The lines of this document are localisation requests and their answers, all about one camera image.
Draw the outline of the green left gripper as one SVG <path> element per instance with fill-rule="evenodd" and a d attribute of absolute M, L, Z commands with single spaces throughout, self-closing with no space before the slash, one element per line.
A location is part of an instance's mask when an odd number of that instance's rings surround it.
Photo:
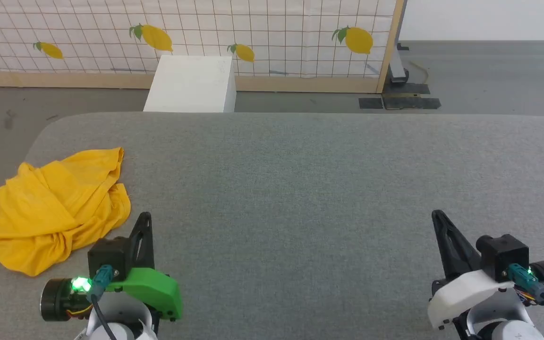
<path fill-rule="evenodd" d="M 85 319 L 94 310 L 93 301 L 97 301 L 100 311 L 104 312 L 105 293 L 127 293 L 148 310 L 154 311 L 158 318 L 181 319 L 183 301 L 179 285 L 170 276 L 155 270 L 151 213 L 138 216 L 129 238 L 132 269 L 124 280 L 117 280 L 112 267 L 102 267 L 104 273 L 97 270 L 92 278 L 51 279 L 41 294 L 43 320 L 65 322 L 72 318 Z"/>

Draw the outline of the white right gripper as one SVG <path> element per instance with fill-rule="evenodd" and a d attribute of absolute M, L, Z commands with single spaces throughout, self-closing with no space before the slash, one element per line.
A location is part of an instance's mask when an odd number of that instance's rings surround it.
<path fill-rule="evenodd" d="M 537 331 L 527 307 L 544 307 L 544 261 L 511 264 L 497 282 L 480 270 L 480 254 L 444 211 L 432 211 L 432 222 L 449 282 L 433 284 L 430 325 L 441 331 L 449 325 L 457 331 Z"/>

